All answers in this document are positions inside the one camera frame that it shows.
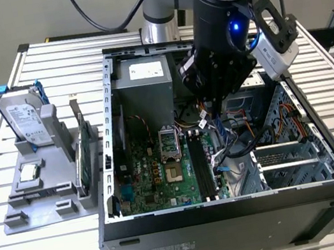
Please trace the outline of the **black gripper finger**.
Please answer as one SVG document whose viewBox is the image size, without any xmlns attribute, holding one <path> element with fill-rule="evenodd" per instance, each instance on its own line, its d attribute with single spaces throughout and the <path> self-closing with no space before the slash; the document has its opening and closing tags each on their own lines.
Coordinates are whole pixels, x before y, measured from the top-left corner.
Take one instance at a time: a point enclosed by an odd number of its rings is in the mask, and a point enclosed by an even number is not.
<svg viewBox="0 0 334 250">
<path fill-rule="evenodd" d="M 212 119 L 216 119 L 219 115 L 217 112 L 215 97 L 212 93 L 211 82 L 206 79 L 199 71 L 196 65 L 194 56 L 186 57 L 178 66 L 178 74 L 181 77 L 182 83 L 189 91 L 191 91 L 199 101 L 212 102 L 210 113 Z"/>
<path fill-rule="evenodd" d="M 252 55 L 225 55 L 212 59 L 211 76 L 218 115 L 221 114 L 222 101 L 227 95 L 238 92 L 256 63 Z"/>
</svg>

